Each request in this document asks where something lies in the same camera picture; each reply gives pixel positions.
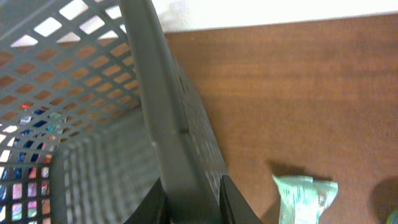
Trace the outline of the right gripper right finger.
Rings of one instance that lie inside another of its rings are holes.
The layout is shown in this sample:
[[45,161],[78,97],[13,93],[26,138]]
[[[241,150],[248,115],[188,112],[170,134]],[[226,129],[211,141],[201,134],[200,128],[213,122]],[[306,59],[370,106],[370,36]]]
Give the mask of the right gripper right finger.
[[223,223],[262,224],[228,175],[220,180],[220,210]]

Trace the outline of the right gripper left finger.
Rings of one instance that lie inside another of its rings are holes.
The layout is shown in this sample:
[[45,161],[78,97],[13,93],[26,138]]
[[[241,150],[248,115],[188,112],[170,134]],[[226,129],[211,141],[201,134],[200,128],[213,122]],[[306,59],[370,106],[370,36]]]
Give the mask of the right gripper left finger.
[[170,224],[167,196],[157,179],[143,201],[124,224]]

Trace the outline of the grey plastic shopping basket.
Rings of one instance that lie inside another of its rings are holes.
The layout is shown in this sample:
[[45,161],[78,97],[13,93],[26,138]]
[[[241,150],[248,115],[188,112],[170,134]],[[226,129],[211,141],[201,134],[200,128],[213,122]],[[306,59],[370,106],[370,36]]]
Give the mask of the grey plastic shopping basket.
[[62,114],[53,223],[124,223],[157,179],[170,223],[223,223],[228,175],[151,1],[2,1],[1,113]]

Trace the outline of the blue pasta box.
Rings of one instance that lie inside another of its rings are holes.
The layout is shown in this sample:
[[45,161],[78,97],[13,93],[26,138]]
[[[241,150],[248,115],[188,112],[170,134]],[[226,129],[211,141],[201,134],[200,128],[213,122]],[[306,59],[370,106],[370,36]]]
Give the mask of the blue pasta box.
[[1,223],[53,223],[50,163],[61,116],[44,106],[1,113]]

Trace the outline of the green lid glass jar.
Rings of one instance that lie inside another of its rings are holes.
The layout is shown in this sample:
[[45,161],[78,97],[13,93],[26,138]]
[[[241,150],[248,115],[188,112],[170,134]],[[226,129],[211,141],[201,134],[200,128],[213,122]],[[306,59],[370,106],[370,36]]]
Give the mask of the green lid glass jar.
[[398,209],[391,212],[386,220],[386,224],[398,224]]

